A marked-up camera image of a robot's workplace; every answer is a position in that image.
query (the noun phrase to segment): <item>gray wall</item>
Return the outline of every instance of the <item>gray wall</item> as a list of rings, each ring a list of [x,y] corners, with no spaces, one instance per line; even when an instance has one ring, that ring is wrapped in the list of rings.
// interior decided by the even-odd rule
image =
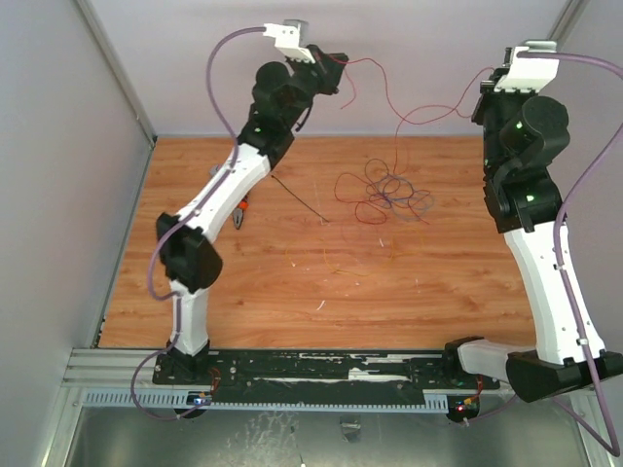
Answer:
[[[70,0],[0,15],[0,464],[29,466],[89,343],[148,145]]]
[[[623,65],[623,2],[594,0],[564,51],[593,54]],[[623,84],[611,73],[562,63],[547,93],[567,105],[571,142],[552,164],[566,194],[623,120]],[[597,329],[623,351],[623,145],[585,185],[569,212],[573,263]]]
[[[204,88],[205,61],[214,45],[235,29],[300,18],[310,23],[310,42],[352,58],[371,56],[387,71],[398,110],[423,104],[455,105],[482,68],[500,63],[505,46],[544,37],[566,0],[91,0],[156,129],[163,134],[224,134]],[[225,114],[241,127],[251,103],[257,68],[283,60],[269,38],[238,38],[214,64],[214,84]],[[385,102],[383,76],[370,63],[349,74],[338,96],[319,97],[305,133],[388,134],[399,119]],[[478,86],[462,107],[470,114]],[[437,116],[439,110],[414,114]],[[467,120],[450,117],[424,134],[479,133]]]

